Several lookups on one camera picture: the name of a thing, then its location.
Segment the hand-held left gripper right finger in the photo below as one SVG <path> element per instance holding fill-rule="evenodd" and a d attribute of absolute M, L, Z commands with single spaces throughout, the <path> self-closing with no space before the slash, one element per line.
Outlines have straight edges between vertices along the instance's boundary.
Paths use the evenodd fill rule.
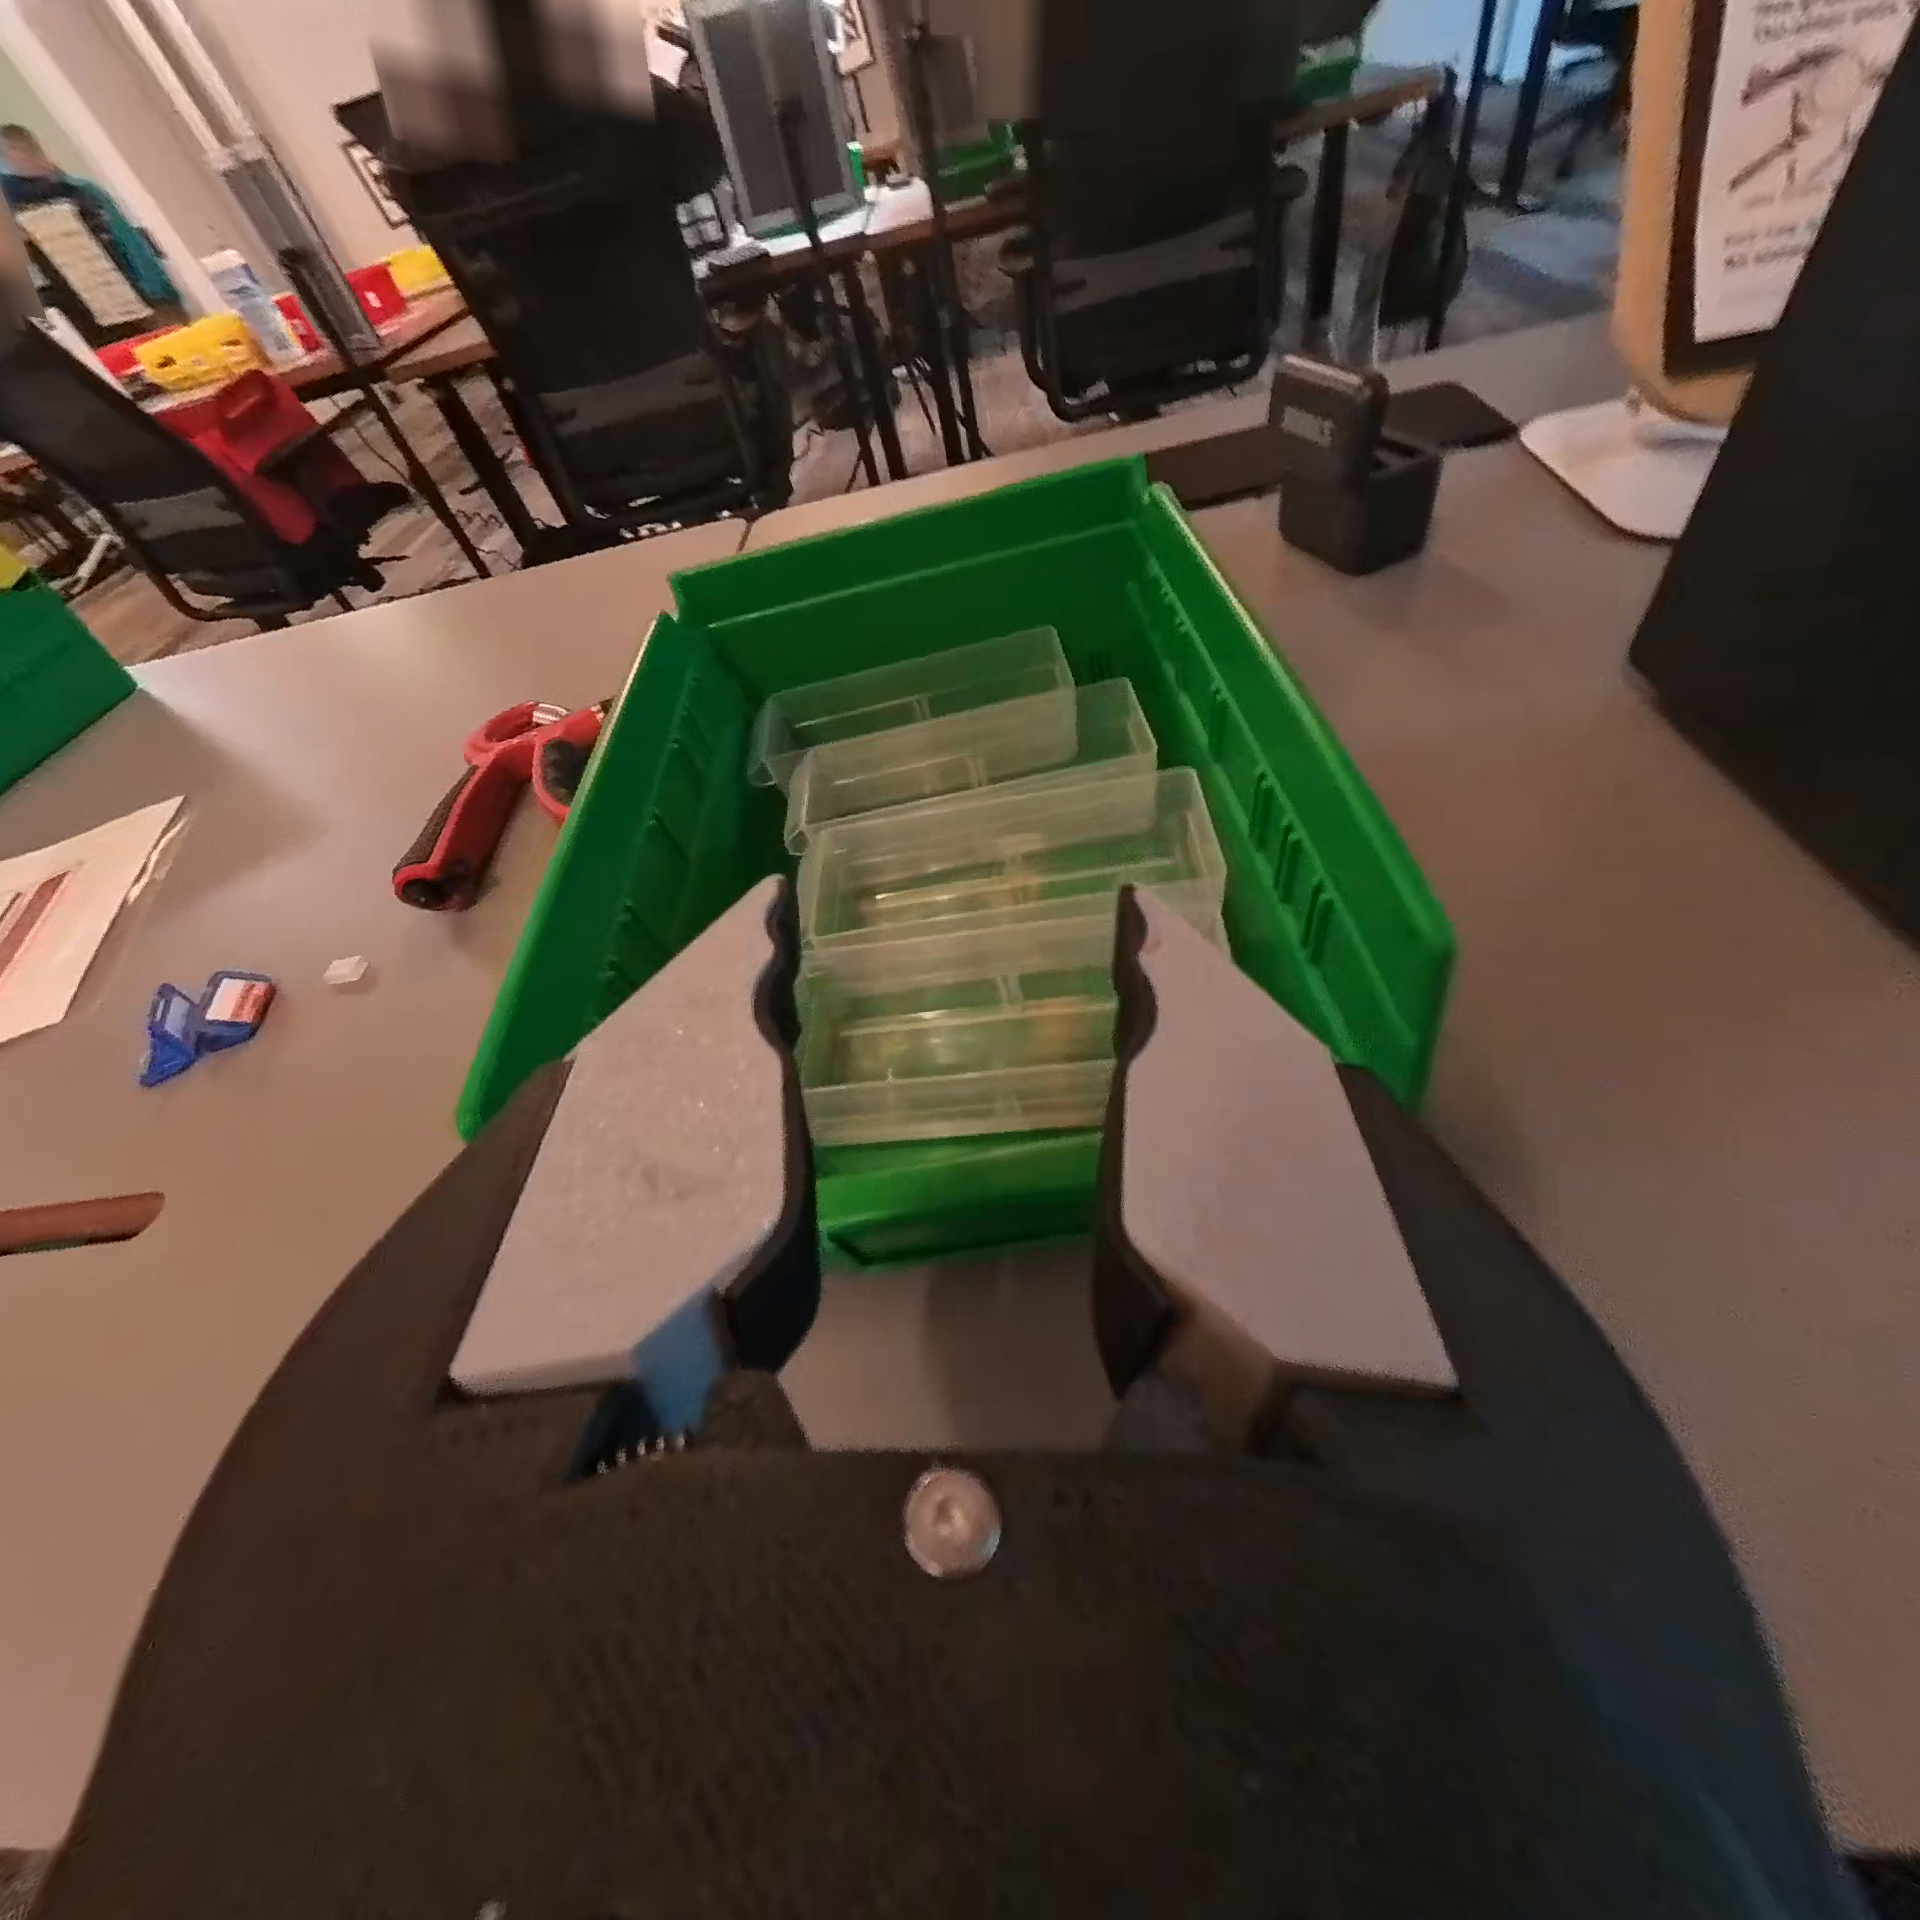
<path fill-rule="evenodd" d="M 1297 1391 L 1452 1403 L 1382 1170 L 1332 1048 L 1168 899 L 1116 899 L 1089 1330 L 1116 1403 L 1257 1443 Z"/>

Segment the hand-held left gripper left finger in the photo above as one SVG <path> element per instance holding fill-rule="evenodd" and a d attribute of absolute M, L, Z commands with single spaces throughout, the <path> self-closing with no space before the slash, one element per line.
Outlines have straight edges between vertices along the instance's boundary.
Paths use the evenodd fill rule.
<path fill-rule="evenodd" d="M 795 974 L 766 877 L 571 1048 L 458 1391 L 708 1391 L 795 1358 L 819 1306 Z"/>

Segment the clear plastic drawer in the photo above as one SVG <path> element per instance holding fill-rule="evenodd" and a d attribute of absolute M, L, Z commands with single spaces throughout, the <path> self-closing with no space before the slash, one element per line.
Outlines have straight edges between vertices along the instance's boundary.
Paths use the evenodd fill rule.
<path fill-rule="evenodd" d="M 795 877 L 806 949 L 1089 920 L 1139 884 L 1227 947 L 1227 862 L 1192 771 L 979 787 L 815 832 Z"/>
<path fill-rule="evenodd" d="M 806 974 L 800 1089 L 815 1147 L 1093 1131 L 1116 1070 L 1104 971 L 862 988 Z"/>
<path fill-rule="evenodd" d="M 757 712 L 744 779 L 788 791 L 813 748 L 1055 687 L 1072 677 L 1054 624 L 792 686 Z"/>
<path fill-rule="evenodd" d="M 904 806 L 1151 771 L 1157 741 L 1129 679 L 1048 686 L 810 748 L 788 785 L 781 852 L 806 855 L 819 832 Z"/>

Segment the green plastic cabinet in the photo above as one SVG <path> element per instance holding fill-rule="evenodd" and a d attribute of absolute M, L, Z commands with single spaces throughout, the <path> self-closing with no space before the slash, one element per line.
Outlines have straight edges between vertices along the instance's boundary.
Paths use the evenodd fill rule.
<path fill-rule="evenodd" d="M 1289 649 L 1148 462 L 1069 466 L 672 577 L 568 809 L 452 1109 L 469 1143 L 723 907 L 776 872 L 757 712 L 806 679 L 1048 624 L 1129 679 L 1227 855 L 1237 965 L 1417 1116 L 1452 930 Z"/>

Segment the red and black hand tool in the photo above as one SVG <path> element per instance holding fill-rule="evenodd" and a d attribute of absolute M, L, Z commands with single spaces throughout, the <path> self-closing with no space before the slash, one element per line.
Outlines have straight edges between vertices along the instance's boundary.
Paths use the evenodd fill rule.
<path fill-rule="evenodd" d="M 612 701 L 578 712 L 520 701 L 478 723 L 461 744 L 461 779 L 392 867 L 392 899 L 469 911 L 520 797 L 564 824 L 607 717 Z"/>

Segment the blue card case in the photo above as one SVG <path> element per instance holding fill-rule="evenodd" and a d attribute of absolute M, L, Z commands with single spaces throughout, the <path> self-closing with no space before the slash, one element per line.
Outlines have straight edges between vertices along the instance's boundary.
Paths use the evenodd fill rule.
<path fill-rule="evenodd" d="M 212 971 L 192 996 L 157 986 L 145 1011 L 145 1057 L 136 1088 L 157 1089 L 212 1051 L 253 1045 L 276 1000 L 276 978 L 250 971 Z"/>

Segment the brown wooden stick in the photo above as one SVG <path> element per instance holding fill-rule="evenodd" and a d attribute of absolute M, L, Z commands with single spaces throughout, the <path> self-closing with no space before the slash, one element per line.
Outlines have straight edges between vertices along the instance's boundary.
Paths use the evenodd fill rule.
<path fill-rule="evenodd" d="M 153 1226 L 163 1214 L 163 1192 L 109 1192 L 83 1201 L 48 1201 L 48 1208 L 5 1208 L 0 1210 L 0 1255 L 68 1255 L 84 1244 L 126 1244 Z"/>

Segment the white paper sheet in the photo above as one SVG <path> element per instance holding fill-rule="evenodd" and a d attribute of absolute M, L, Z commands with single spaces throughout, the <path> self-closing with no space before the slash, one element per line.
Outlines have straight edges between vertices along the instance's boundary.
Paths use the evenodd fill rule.
<path fill-rule="evenodd" d="M 179 832 L 186 797 L 0 865 L 0 1038 L 74 1011 L 95 956 Z"/>

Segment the black charging dock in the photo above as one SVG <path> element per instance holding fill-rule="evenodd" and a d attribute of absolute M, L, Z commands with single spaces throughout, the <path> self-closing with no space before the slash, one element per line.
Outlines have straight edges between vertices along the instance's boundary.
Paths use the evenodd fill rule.
<path fill-rule="evenodd" d="M 1279 533 L 1343 577 L 1413 561 L 1428 543 L 1445 449 L 1382 435 L 1345 481 L 1281 475 Z"/>

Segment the green plastic bin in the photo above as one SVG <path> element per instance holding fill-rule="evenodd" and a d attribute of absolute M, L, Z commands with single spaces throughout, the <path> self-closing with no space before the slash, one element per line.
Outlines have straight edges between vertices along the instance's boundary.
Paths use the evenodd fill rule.
<path fill-rule="evenodd" d="M 136 679 L 36 574 L 0 594 L 0 791 L 126 704 Z"/>

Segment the grey battery pack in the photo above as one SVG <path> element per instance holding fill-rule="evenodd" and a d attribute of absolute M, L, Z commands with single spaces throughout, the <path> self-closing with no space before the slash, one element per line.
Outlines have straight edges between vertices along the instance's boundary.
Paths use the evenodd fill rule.
<path fill-rule="evenodd" d="M 1375 368 L 1281 356 L 1267 424 L 1279 435 L 1279 481 L 1360 486 L 1375 462 L 1389 384 Z"/>

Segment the black monitor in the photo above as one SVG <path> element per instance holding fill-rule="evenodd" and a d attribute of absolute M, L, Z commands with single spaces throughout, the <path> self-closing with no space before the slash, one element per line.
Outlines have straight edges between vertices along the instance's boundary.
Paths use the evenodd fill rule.
<path fill-rule="evenodd" d="M 1665 717 L 1920 931 L 1916 27 L 1628 646 Z"/>

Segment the black flat pad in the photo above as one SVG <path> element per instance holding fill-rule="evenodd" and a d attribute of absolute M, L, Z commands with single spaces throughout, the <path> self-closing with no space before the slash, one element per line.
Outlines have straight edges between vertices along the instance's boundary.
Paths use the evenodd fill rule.
<path fill-rule="evenodd" d="M 1485 404 L 1476 390 L 1459 381 L 1434 381 L 1418 390 L 1389 396 L 1382 430 L 1371 433 L 1371 439 L 1363 439 L 1363 449 L 1382 466 L 1389 452 L 1445 458 L 1452 449 L 1489 449 L 1515 435 L 1519 424 L 1500 414 L 1492 404 Z M 1183 508 L 1214 508 L 1279 492 L 1281 481 L 1292 475 L 1306 481 L 1332 475 L 1332 458 L 1308 452 L 1306 435 L 1289 433 L 1281 424 L 1251 424 L 1153 449 L 1148 452 L 1148 475 L 1151 484 L 1171 486 L 1171 497 Z"/>

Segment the white monitor stand base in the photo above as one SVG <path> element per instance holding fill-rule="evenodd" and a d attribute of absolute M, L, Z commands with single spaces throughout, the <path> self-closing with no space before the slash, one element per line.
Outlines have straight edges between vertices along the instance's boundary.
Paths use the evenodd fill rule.
<path fill-rule="evenodd" d="M 1723 424 L 1668 414 L 1654 398 L 1621 398 L 1534 414 L 1519 444 L 1614 529 L 1675 543 L 1714 469 Z"/>

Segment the black office chair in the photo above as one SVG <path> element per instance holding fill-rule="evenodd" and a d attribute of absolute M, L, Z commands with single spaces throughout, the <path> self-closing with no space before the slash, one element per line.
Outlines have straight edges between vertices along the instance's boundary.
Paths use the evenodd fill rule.
<path fill-rule="evenodd" d="M 1029 6 L 1023 366 L 1063 424 L 1151 421 L 1262 374 L 1281 317 L 1279 157 L 1302 6 Z"/>
<path fill-rule="evenodd" d="M 514 433 L 559 508 L 528 563 L 792 500 L 795 407 L 766 306 L 713 309 L 680 204 L 723 179 L 701 100 L 559 107 L 514 157 L 412 152 L 380 96 L 333 107 L 490 343 Z"/>
<path fill-rule="evenodd" d="M 286 630 L 294 613 L 341 603 L 345 590 L 380 590 L 370 533 L 416 507 L 405 486 L 358 469 L 366 486 L 345 513 L 320 522 L 315 538 L 286 543 L 196 444 L 140 414 L 39 327 L 5 335 L 0 430 L 199 624 Z"/>

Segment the wooden table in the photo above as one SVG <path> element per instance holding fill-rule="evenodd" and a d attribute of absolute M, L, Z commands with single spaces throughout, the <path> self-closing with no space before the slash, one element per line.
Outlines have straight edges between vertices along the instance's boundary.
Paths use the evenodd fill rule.
<path fill-rule="evenodd" d="M 974 410 L 974 328 L 962 299 L 957 248 L 999 239 L 1026 224 L 1026 175 L 984 196 L 941 203 L 922 179 L 876 187 L 862 210 L 770 245 L 708 248 L 694 280 L 708 299 L 776 296 L 813 283 L 832 368 L 856 398 L 862 481 L 908 481 L 896 404 L 922 396 L 947 466 L 984 462 Z"/>
<path fill-rule="evenodd" d="M 1345 215 L 1345 157 L 1353 133 L 1375 127 L 1400 111 L 1418 111 L 1418 133 L 1428 122 L 1451 122 L 1459 107 L 1452 65 L 1360 65 L 1343 96 L 1312 100 L 1289 111 L 1275 127 L 1279 153 L 1319 142 L 1319 173 L 1308 196 L 1308 239 L 1306 239 L 1306 288 L 1302 288 L 1302 348 L 1332 348 L 1333 274 Z"/>
<path fill-rule="evenodd" d="M 416 414 L 435 421 L 440 439 L 461 458 L 458 481 L 490 500 L 494 525 L 507 525 L 520 500 L 514 486 L 494 486 L 505 481 L 494 449 L 458 390 L 461 377 L 489 360 L 490 348 L 468 314 L 468 299 L 440 288 L 416 299 L 396 327 L 377 328 L 366 360 L 323 348 L 308 353 L 294 368 L 274 374 L 301 396 L 345 458 L 363 452 L 380 484 L 412 492 L 458 553 L 461 580 L 490 577 L 490 556 L 484 548 L 489 522 L 478 522 L 475 508 L 461 508 L 458 492 L 435 475 L 435 444 L 416 433 Z M 140 414 L 217 390 L 163 396 L 136 374 L 128 348 L 113 348 L 101 374 Z"/>

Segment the yellow plastic bin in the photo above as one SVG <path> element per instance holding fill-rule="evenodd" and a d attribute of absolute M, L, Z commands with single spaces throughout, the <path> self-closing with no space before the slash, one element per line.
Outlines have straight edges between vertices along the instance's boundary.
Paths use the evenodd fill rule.
<path fill-rule="evenodd" d="M 136 338 L 134 366 L 163 396 L 196 396 L 270 368 L 250 323 L 236 314 Z"/>

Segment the white plastic bottle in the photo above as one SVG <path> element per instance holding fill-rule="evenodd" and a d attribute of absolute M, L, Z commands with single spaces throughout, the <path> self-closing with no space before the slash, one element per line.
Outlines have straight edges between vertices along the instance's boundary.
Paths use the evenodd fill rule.
<path fill-rule="evenodd" d="M 270 368 L 294 368 L 308 356 L 308 348 L 283 317 L 274 290 L 264 288 L 264 280 L 253 270 L 253 260 L 242 253 L 236 253 L 236 248 L 206 253 L 199 270 L 210 280 L 210 288 L 217 290 L 221 314 L 233 314 L 253 335 L 253 343 Z"/>

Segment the grey light panel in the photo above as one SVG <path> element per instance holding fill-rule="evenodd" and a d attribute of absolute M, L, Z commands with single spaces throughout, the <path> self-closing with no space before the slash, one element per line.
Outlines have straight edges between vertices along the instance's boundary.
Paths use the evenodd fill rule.
<path fill-rule="evenodd" d="M 686 27 L 723 142 L 736 224 L 757 245 L 853 233 L 870 183 L 830 29 L 813 0 L 687 0 Z"/>

